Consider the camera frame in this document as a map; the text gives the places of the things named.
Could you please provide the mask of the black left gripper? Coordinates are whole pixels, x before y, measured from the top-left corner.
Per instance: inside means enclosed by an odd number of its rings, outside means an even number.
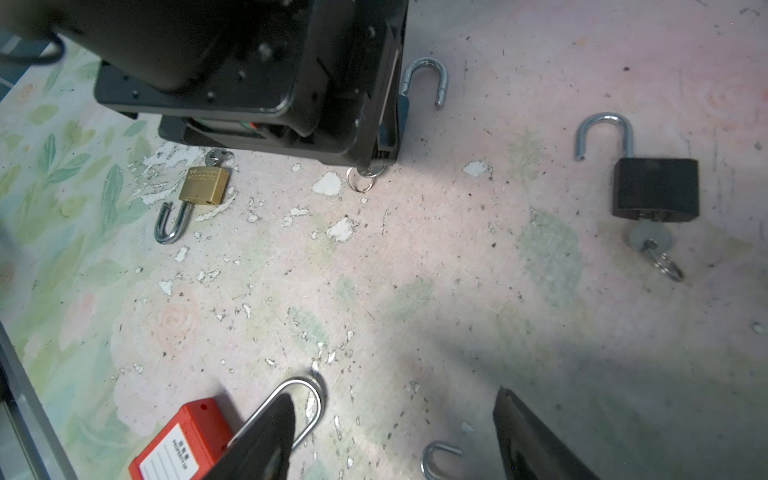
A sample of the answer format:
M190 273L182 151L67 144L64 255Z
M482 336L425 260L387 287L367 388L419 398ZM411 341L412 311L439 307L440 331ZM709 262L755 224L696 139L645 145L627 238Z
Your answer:
M405 1L54 1L53 27L96 54L96 101L160 117L160 136L395 163Z

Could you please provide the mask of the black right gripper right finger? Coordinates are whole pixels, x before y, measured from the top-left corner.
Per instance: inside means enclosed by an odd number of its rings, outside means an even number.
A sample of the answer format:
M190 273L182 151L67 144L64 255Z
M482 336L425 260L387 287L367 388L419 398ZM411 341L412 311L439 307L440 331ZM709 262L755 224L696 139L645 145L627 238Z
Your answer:
M598 479L512 390L499 389L493 421L507 479Z

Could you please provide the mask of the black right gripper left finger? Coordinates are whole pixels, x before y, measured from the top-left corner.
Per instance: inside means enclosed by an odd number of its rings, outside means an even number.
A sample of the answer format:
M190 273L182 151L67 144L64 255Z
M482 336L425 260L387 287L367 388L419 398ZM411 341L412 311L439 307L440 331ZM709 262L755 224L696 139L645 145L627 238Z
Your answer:
M289 394L280 394L203 479L286 479L295 424L293 401Z

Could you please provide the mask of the brass padlock with key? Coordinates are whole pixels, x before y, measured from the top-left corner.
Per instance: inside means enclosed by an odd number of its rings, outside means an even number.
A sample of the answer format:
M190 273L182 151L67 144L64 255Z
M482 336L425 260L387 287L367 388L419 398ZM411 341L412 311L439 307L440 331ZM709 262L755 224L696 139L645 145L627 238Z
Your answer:
M195 206L217 206L224 198L230 178L230 170L224 163L234 157L226 149L213 149L205 156L203 166L192 167L187 171L179 194L180 209L170 230L167 221L173 203L164 202L154 226L154 239L161 245L172 244L185 232Z

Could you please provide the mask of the black padlock with key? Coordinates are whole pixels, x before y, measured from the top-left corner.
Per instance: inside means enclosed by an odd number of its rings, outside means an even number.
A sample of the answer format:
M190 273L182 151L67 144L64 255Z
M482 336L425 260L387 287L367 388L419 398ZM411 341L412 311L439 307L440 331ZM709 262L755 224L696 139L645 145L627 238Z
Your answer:
M700 215L699 162L691 158L637 157L634 131L623 115L612 112L584 119L575 134L575 159L587 156L589 130L598 124L616 126L621 133L622 157L613 169L611 214L631 220L624 234L627 245L673 282L685 280L683 270L669 257L674 237L668 223L688 223Z

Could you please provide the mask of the red safety padlock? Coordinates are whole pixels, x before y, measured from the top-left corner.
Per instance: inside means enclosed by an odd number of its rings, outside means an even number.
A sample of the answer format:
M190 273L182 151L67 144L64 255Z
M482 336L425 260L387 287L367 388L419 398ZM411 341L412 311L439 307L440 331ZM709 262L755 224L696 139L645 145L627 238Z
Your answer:
M231 428L215 398L184 404L128 467L133 479L203 479L224 453L241 438L247 427L292 387L304 387L316 403L313 416L301 432L296 431L292 453L322 419L327 403L323 382L317 376L294 376L283 381L237 430Z

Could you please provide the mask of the small brass padlock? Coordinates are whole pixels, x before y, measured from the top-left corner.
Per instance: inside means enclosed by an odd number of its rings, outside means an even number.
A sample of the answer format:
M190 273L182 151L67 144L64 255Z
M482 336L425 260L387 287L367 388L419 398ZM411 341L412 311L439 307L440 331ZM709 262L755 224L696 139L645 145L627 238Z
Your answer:
M420 469L426 480L458 479L458 463L463 450L441 440L427 444L421 455Z

